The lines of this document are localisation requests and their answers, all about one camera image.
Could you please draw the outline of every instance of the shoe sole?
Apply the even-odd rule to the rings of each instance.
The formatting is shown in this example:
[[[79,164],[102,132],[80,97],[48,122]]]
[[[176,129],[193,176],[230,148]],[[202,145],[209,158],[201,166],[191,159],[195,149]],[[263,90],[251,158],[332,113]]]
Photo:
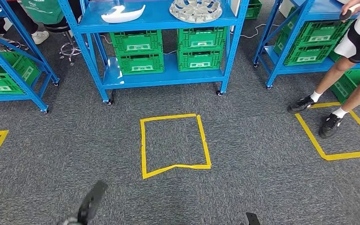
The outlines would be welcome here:
[[[324,135],[321,131],[318,132],[318,135],[323,139],[328,139],[329,137],[331,137],[331,136]]]
[[[296,114],[296,113],[300,113],[300,112],[302,112],[302,111],[304,111],[304,110],[306,110],[306,109],[303,109],[303,110],[300,110],[300,111],[292,111],[292,109],[290,108],[290,106],[288,106],[288,107],[286,108],[286,110],[287,110],[288,113],[290,113],[290,114]]]

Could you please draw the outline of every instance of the gray sneaker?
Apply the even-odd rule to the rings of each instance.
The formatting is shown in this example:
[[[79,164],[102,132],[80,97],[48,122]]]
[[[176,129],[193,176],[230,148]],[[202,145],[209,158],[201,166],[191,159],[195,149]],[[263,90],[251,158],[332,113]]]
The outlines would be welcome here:
[[[32,39],[34,40],[35,44],[40,45],[49,37],[49,32],[47,32],[46,30],[45,31],[37,31],[37,32],[33,33],[31,36],[32,36]]]

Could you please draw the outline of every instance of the green plastic crate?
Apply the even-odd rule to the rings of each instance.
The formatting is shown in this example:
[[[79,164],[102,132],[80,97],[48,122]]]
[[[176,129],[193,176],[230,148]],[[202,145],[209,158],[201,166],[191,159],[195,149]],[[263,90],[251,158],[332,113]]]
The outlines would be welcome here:
[[[333,45],[293,47],[284,61],[285,66],[321,63]]]
[[[227,27],[177,29],[177,49],[180,52],[222,50]]]
[[[350,69],[330,89],[343,104],[359,84],[360,69]]]
[[[294,10],[295,8],[293,7],[289,15],[292,14]],[[298,15],[293,17],[291,21],[282,28],[281,32],[290,35],[297,18]],[[297,46],[336,44],[352,22],[353,20],[348,20],[345,23],[338,20],[305,22],[293,44]]]
[[[162,73],[163,53],[119,56],[118,63],[123,75]]]
[[[257,19],[262,9],[262,3],[259,0],[250,0],[247,6],[245,20]]]
[[[22,76],[23,80],[32,85],[39,75],[39,69],[33,61],[15,52],[1,52],[9,64]],[[16,82],[0,67],[0,94],[23,94],[23,90]]]
[[[223,51],[177,52],[179,71],[219,69]]]
[[[141,55],[163,52],[161,30],[110,33],[116,55]]]
[[[337,54],[334,50],[332,50],[328,56],[334,62],[336,62],[337,60],[339,60],[341,58],[341,55]]]

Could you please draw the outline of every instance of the white plastic part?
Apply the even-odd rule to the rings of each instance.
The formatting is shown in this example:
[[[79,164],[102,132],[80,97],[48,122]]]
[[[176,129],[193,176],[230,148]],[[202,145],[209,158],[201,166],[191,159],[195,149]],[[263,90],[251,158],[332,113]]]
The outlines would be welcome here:
[[[116,9],[115,12],[110,14],[103,14],[101,15],[101,18],[107,23],[123,23],[132,21],[139,18],[143,14],[145,5],[143,5],[142,9],[126,13],[122,12],[125,10],[123,5],[114,6],[114,9]]]
[[[360,3],[356,4],[355,6],[352,6],[352,7],[348,8],[348,10],[350,10],[351,13],[353,13],[358,7],[360,7]]]
[[[184,22],[207,23],[219,18],[223,10],[218,0],[174,0],[169,12]]]

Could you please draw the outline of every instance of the black pants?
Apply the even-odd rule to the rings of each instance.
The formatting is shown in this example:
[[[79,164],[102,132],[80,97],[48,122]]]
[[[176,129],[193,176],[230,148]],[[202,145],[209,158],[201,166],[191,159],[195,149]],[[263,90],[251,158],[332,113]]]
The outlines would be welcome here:
[[[13,12],[16,14],[17,18],[20,20],[21,24],[25,27],[28,33],[33,34],[38,30],[38,24],[36,24],[24,11],[22,6],[17,1],[8,1],[9,6],[12,8]],[[6,31],[3,29],[5,21],[3,18],[0,18],[0,34],[5,34]]]

